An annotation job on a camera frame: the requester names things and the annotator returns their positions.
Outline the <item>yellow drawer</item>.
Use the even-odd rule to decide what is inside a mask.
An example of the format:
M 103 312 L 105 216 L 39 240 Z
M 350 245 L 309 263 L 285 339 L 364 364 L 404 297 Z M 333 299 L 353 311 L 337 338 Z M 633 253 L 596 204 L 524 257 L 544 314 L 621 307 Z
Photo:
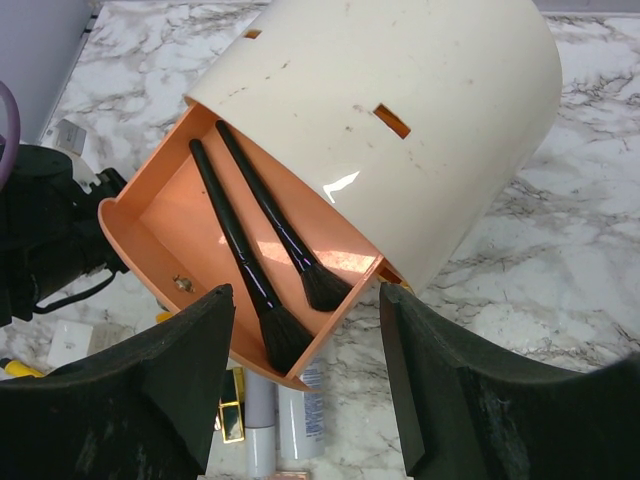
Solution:
M 411 289 L 409 284 L 387 266 L 382 266 L 380 268 L 378 272 L 378 278 L 380 282 L 396 284 L 409 291 L 410 293 L 413 293 L 413 290 Z

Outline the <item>cream round drawer organizer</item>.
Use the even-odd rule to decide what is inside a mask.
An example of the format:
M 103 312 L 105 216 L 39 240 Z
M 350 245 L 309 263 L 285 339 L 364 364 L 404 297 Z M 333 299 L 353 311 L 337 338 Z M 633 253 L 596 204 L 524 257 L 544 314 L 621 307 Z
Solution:
M 551 129 L 531 1 L 273 1 L 189 90 L 337 210 L 416 292 Z

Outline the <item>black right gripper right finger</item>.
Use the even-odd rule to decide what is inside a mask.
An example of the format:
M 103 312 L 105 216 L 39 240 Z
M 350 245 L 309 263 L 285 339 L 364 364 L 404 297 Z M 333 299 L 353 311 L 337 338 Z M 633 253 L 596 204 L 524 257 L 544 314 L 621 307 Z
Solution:
M 578 373 L 506 350 L 399 285 L 380 289 L 386 365 L 414 479 L 635 479 L 639 358 Z

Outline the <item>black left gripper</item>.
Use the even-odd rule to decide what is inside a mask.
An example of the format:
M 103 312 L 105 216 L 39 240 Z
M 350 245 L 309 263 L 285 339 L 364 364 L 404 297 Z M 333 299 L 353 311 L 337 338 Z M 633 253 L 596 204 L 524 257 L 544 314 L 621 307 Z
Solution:
M 72 160 L 43 146 L 21 145 L 1 191 L 1 323 L 30 321 L 85 300 L 129 268 L 106 239 L 98 220 L 102 200 L 126 186 L 113 168 L 84 190 Z M 97 285 L 46 306 L 39 303 L 81 276 L 111 275 Z

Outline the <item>black makeup brush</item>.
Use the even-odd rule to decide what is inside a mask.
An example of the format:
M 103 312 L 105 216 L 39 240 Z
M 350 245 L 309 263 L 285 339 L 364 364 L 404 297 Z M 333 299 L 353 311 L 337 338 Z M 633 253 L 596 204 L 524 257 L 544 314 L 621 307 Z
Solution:
M 286 374 L 311 344 L 313 335 L 279 298 L 253 251 L 204 144 L 199 139 L 192 139 L 189 149 L 258 316 L 269 364 L 277 372 Z
M 326 268 L 306 245 L 255 170 L 229 125 L 218 120 L 215 127 L 300 276 L 309 306 L 320 312 L 335 311 L 353 286 Z

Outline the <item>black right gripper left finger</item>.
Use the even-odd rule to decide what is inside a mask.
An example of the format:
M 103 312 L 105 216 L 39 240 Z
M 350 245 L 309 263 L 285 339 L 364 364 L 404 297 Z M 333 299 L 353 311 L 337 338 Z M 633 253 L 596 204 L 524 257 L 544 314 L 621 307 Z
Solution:
M 2 478 L 203 475 L 234 315 L 233 289 L 220 285 L 97 354 L 2 381 Z

